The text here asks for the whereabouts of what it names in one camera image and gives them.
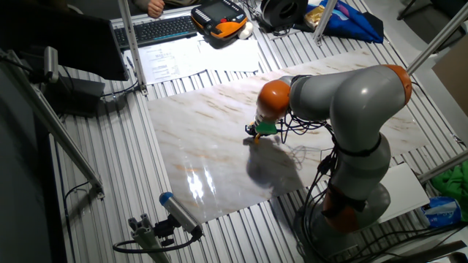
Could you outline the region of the bare person hand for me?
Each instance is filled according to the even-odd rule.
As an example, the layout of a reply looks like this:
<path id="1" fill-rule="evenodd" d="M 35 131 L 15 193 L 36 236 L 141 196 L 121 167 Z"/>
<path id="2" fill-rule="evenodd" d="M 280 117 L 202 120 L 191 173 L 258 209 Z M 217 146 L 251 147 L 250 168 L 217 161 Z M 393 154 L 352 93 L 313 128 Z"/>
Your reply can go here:
<path id="1" fill-rule="evenodd" d="M 148 16 L 151 18 L 159 18 L 165 8 L 165 3 L 163 0 L 150 0 L 147 4 Z"/>

